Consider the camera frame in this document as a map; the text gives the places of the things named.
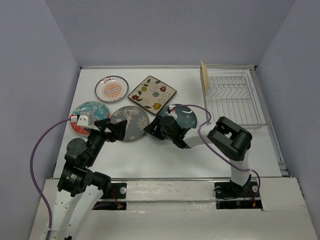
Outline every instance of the wall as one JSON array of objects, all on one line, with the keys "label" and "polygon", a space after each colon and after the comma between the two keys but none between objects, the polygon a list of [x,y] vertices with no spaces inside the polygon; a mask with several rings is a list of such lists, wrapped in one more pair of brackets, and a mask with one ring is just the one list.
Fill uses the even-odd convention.
[{"label": "wall", "polygon": [[320,1],[296,0],[258,74],[289,172],[320,238]]},{"label": "wall", "polygon": [[294,0],[46,0],[80,66],[258,64]]},{"label": "wall", "polygon": [[[31,151],[49,126],[68,117],[80,69],[43,0],[1,1],[0,32],[0,239],[27,240],[40,200]],[[41,186],[52,175],[64,129],[36,152]]]}]

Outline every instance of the beige square plate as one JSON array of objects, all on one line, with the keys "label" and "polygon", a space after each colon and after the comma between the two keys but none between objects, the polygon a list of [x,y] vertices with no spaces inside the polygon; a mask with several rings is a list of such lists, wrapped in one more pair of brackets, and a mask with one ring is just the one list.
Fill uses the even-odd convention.
[{"label": "beige square plate", "polygon": [[159,79],[148,76],[129,94],[128,98],[156,115],[176,92]]}]

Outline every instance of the dish rack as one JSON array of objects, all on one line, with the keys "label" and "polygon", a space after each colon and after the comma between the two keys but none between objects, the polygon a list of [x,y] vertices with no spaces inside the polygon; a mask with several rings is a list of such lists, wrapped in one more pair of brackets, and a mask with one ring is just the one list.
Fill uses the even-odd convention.
[{"label": "dish rack", "polygon": [[208,72],[206,77],[208,85],[204,100],[206,109],[212,115],[212,122],[225,116],[247,130],[257,130],[267,125],[260,112],[253,82],[244,70],[233,73]]}]

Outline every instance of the yellow flower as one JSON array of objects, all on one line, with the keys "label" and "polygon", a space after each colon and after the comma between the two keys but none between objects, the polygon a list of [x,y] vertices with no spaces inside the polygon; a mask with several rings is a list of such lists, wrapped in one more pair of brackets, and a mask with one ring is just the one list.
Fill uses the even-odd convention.
[{"label": "yellow flower", "polygon": [[161,106],[162,105],[160,103],[155,103],[152,107],[154,108],[154,110],[158,110]]}]

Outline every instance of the white shelf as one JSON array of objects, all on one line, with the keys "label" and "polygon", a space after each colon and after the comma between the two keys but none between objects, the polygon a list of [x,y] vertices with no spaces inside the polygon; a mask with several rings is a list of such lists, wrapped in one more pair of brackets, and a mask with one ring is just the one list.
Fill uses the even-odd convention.
[{"label": "white shelf", "polygon": [[[129,93],[147,76],[154,76],[177,90],[170,104],[194,104],[204,107],[200,69],[172,67],[82,69],[70,113],[83,102],[98,101],[94,91],[96,83],[110,75],[125,78],[129,84]],[[107,104],[111,114],[118,108],[128,105],[132,106],[134,103],[127,97]],[[206,120],[202,110],[196,108],[193,110],[198,125]],[[147,114],[151,122],[154,115]],[[59,178],[62,173],[68,142],[79,137],[70,124],[67,124],[54,178]],[[249,164],[261,177],[281,177],[278,159],[266,126],[253,132]],[[229,165],[212,154],[204,145],[192,149],[179,149],[168,140],[160,141],[150,135],[132,142],[105,143],[91,170],[102,172],[112,178],[132,179],[224,178],[231,175]]]}]

